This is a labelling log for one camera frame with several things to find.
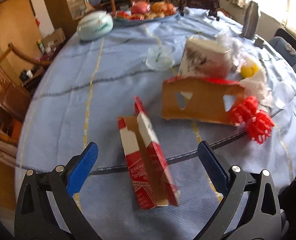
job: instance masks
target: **gray bottle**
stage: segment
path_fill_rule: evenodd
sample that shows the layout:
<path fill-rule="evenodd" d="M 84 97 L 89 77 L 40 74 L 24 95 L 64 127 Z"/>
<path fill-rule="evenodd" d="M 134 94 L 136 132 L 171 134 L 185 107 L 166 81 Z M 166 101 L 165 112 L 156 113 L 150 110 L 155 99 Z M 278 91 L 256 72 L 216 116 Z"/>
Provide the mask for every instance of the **gray bottle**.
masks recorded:
<path fill-rule="evenodd" d="M 244 25 L 241 32 L 242 37 L 246 37 L 250 40 L 254 39 L 260 16 L 259 5 L 251 1 L 246 9 L 246 15 L 244 17 Z"/>

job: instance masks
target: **dark blue gripper pad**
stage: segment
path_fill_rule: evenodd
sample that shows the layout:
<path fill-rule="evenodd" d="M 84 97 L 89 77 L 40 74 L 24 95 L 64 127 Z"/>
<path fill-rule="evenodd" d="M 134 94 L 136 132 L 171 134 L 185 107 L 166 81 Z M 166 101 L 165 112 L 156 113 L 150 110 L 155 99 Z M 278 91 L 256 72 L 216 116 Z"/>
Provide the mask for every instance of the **dark blue gripper pad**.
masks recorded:
<path fill-rule="evenodd" d="M 98 146 L 90 142 L 80 155 L 75 168 L 69 173 L 67 180 L 67 192 L 72 197 L 81 190 L 88 174 L 98 158 Z"/>
<path fill-rule="evenodd" d="M 227 195 L 229 189 L 229 176 L 216 159 L 210 146 L 206 141 L 198 145 L 198 157 L 209 175 L 217 192 Z"/>

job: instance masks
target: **silver screw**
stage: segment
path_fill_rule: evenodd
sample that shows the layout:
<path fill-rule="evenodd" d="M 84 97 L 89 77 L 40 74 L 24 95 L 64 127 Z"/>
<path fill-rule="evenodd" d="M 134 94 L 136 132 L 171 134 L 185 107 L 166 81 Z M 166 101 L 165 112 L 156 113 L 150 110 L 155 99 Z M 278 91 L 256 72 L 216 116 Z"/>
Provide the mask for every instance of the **silver screw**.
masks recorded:
<path fill-rule="evenodd" d="M 56 167 L 55 169 L 57 172 L 62 172 L 64 170 L 64 166 L 63 165 L 59 165 Z"/>
<path fill-rule="evenodd" d="M 232 166 L 232 170 L 233 170 L 234 172 L 240 172 L 240 171 L 241 171 L 240 167 L 237 166 L 237 165 Z"/>
<path fill-rule="evenodd" d="M 34 173 L 33 170 L 28 170 L 28 171 L 26 172 L 27 176 L 31 176 L 33 173 Z"/>
<path fill-rule="evenodd" d="M 263 170 L 262 173 L 264 176 L 267 176 L 267 177 L 270 175 L 270 172 L 268 170 Z"/>

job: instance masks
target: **blue tablecloth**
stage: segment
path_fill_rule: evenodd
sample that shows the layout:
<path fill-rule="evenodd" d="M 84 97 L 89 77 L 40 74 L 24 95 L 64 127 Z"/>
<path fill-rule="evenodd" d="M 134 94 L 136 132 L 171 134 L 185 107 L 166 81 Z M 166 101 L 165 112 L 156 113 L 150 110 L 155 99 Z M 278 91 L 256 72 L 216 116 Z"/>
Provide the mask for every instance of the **blue tablecloth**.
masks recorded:
<path fill-rule="evenodd" d="M 235 37 L 241 33 L 242 26 L 229 18 L 221 16 L 218 22 L 204 10 L 192 12 L 170 22 L 114 27 L 93 42 L 80 42 L 76 34 L 70 39 L 46 72 L 26 115 L 17 155 L 17 194 L 28 168 L 51 171 L 94 141 L 99 157 L 79 202 L 96 232 L 103 239 L 188 240 L 202 229 L 220 199 L 195 158 L 200 140 L 212 144 L 229 138 L 230 143 L 219 147 L 217 154 L 245 171 L 268 169 L 279 192 L 290 185 L 296 176 L 296 74 L 268 44 L 261 50 L 253 41 L 239 38 L 250 54 L 263 58 L 272 90 L 284 80 L 295 93 L 292 103 L 273 117 L 276 126 L 267 142 L 259 145 L 238 136 L 240 130 L 233 126 L 166 122 L 160 117 L 162 82 L 173 72 L 148 70 L 144 62 L 148 48 L 158 43 L 171 46 L 179 66 L 185 41 L 192 34 L 214 39 L 224 28 Z M 181 191 L 179 207 L 147 211 L 138 207 L 117 126 L 118 116 L 134 114 L 135 95 L 143 101 L 165 157 L 172 163 L 170 170 Z M 229 229 L 238 223 L 246 198 Z M 54 210 L 59 225 L 66 228 Z"/>

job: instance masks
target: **fruit plate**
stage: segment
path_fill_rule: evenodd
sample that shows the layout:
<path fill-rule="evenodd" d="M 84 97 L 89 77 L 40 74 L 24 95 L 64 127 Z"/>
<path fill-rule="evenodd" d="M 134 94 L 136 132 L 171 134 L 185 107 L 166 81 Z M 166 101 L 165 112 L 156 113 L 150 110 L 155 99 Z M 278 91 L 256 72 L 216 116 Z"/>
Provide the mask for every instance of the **fruit plate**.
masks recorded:
<path fill-rule="evenodd" d="M 147 19 L 147 20 L 128 20 L 128 19 L 116 19 L 113 18 L 113 25 L 114 26 L 135 26 L 135 25 L 140 25 L 144 23 L 150 23 L 150 22 L 167 22 L 175 19 L 176 17 L 179 16 L 179 12 L 170 15 L 170 16 L 165 16 L 164 18 L 154 18 L 154 19 Z"/>

